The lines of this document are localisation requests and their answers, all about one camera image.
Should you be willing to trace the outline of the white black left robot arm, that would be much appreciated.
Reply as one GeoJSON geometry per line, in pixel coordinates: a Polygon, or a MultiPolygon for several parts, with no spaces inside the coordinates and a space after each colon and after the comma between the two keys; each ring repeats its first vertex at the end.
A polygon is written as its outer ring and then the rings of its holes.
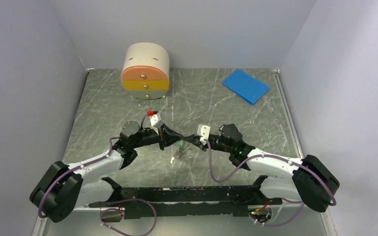
{"type": "Polygon", "coordinates": [[[40,218],[57,223],[74,208],[93,202],[104,202],[110,207],[121,200],[120,186],[103,175],[129,166],[137,157],[136,148],[158,144],[163,150],[184,136],[167,125],[144,128],[136,121],[128,121],[115,143],[104,153],[87,160],[65,164],[53,163],[30,194],[30,201],[38,208],[40,218]]]}

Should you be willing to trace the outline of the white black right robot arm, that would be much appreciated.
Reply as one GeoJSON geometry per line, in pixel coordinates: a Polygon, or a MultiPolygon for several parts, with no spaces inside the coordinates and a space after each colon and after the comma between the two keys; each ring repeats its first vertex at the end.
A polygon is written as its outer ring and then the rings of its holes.
{"type": "Polygon", "coordinates": [[[334,197],[340,187],[337,178],[314,155],[305,158],[284,157],[260,150],[244,142],[242,133],[234,124],[224,124],[220,134],[210,133],[210,127],[199,125],[195,134],[184,140],[202,150],[227,152],[236,169],[261,171],[274,175],[259,182],[251,190],[251,198],[263,204],[271,198],[283,198],[304,203],[317,212],[335,206],[334,197]]]}

